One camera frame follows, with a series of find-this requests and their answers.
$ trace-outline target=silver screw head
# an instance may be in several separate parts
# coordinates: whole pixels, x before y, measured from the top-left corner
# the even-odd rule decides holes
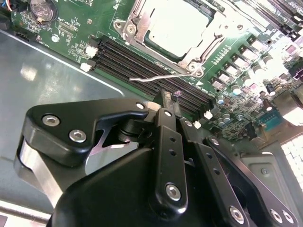
[[[211,141],[214,143],[214,145],[217,145],[217,146],[219,145],[219,142],[216,139],[212,138]]]
[[[60,124],[60,120],[59,118],[57,118],[54,115],[46,115],[42,118],[42,122],[43,124],[47,125],[47,126],[57,126],[58,124]]]
[[[134,25],[129,25],[129,26],[127,26],[127,28],[126,28],[126,31],[129,33],[129,34],[134,34],[135,32],[136,32],[136,26],[134,26]]]
[[[277,222],[283,223],[281,216],[275,210],[271,209],[270,213]]]
[[[76,143],[83,143],[86,140],[86,134],[81,130],[72,130],[69,136]]]
[[[189,127],[193,126],[192,122],[190,121],[185,121],[185,124],[187,124]]]
[[[269,174],[269,171],[268,171],[266,168],[262,168],[262,169],[261,169],[261,173],[262,173],[263,175],[268,175],[268,174]]]
[[[141,103],[137,103],[136,106],[137,106],[139,109],[141,109],[141,110],[144,109],[144,106],[143,106],[143,104],[141,104]]]
[[[179,201],[181,199],[181,192],[180,192],[179,188],[177,188],[173,184],[168,184],[166,186],[166,194],[173,201]]]
[[[244,224],[244,216],[237,208],[235,208],[234,206],[231,206],[229,208],[229,212],[231,213],[233,219],[235,219],[239,224],[241,224],[241,225]]]
[[[292,216],[290,216],[285,210],[283,210],[282,212],[283,212],[283,214],[284,214],[286,220],[287,220],[288,222],[290,222],[290,223],[293,224],[293,223],[294,223],[294,219],[292,218]]]
[[[164,113],[168,116],[168,117],[171,117],[172,115],[171,115],[171,113],[170,112],[168,112],[168,111],[164,111]]]

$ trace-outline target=wire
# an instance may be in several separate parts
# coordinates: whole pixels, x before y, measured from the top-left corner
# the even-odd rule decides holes
[[[9,0],[5,0],[5,2],[6,2],[6,6],[8,7],[9,11],[12,12],[13,10],[10,7],[10,1]]]

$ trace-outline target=ram slot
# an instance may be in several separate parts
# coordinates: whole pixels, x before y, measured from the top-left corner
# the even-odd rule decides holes
[[[148,83],[129,81],[129,78],[132,77],[145,79],[158,75],[168,75],[169,72],[107,37],[102,37],[99,52],[93,61],[96,62],[95,68],[150,96],[155,97],[162,88],[172,93],[181,91],[179,103],[185,114],[195,115],[201,110],[202,106],[206,109],[213,106],[214,98],[180,78],[155,80]]]

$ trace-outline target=black connector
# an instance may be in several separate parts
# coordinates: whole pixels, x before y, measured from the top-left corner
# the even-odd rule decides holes
[[[303,58],[289,69],[289,73],[294,79],[303,81]]]
[[[23,2],[21,0],[11,1],[10,7],[13,12],[21,13],[23,11],[28,10],[29,4],[27,2]]]
[[[32,41],[35,41],[36,38],[37,38],[37,35],[30,32],[30,31],[27,31],[23,28],[14,28],[14,35],[26,42],[32,42]]]

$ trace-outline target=motherboard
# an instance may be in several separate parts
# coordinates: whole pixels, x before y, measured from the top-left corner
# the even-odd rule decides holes
[[[196,127],[228,140],[278,125],[275,99],[303,81],[302,0],[25,3],[11,13],[16,35],[148,100],[168,90]]]

